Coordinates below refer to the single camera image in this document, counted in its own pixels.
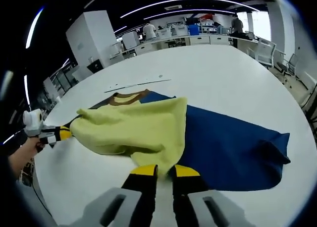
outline wall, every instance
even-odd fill
[[[66,37],[79,66],[88,66],[89,58],[100,59],[94,40],[82,14],[67,30]]]
[[[269,22],[271,25],[271,41],[276,43],[276,49],[284,51],[285,37],[284,37],[284,23],[282,12],[279,4],[276,2],[267,3]]]
[[[317,55],[314,51],[311,39],[307,34],[302,22],[293,19],[295,32],[295,54],[298,57],[296,66],[299,76],[308,73],[312,78],[317,80]]]
[[[117,42],[108,13],[105,10],[84,12],[90,35],[100,54],[104,67],[111,65],[110,46]]]
[[[286,53],[285,59],[289,60],[292,54],[295,53],[295,31],[294,31],[293,18],[286,7],[281,5],[280,9],[281,9],[283,23],[284,23],[284,35],[285,35],[284,52]]]
[[[267,3],[271,26],[271,41],[276,43],[276,49],[285,52],[289,60],[295,52],[295,32],[292,15],[284,5],[276,2]]]
[[[254,32],[252,13],[247,13],[247,17],[248,17],[249,31]]]

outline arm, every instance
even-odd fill
[[[37,153],[36,146],[44,147],[37,137],[28,138],[26,142],[9,157],[9,163],[13,170],[14,176],[19,178],[21,170]]]

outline human hand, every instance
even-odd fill
[[[23,144],[23,146],[26,148],[26,149],[43,149],[45,147],[45,144],[41,143],[40,142],[40,139],[38,137],[29,137],[25,143]]]

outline drawer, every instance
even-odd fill
[[[141,54],[148,53],[148,52],[151,52],[151,51],[155,51],[155,48],[154,48],[154,46],[152,44],[140,45],[139,47],[137,47],[135,49],[135,53],[137,55],[141,55]]]
[[[223,35],[212,35],[210,36],[212,45],[229,45],[228,36]]]
[[[189,41],[191,45],[210,44],[209,36],[189,37]]]

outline brown collar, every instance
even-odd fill
[[[140,100],[141,98],[145,97],[148,95],[150,91],[148,89],[145,89],[144,91],[141,91],[141,92],[136,92],[136,93],[131,93],[131,94],[120,94],[120,93],[114,93],[111,97],[110,97],[110,101],[109,101],[109,104],[112,105],[112,106],[120,106],[120,105],[129,105],[129,104],[132,104],[134,103],[135,101],[138,101]],[[137,95],[135,98],[131,99],[130,101],[127,101],[127,102],[116,102],[114,100],[115,97],[118,97],[118,98],[128,98],[128,97],[131,97],[133,95]]]

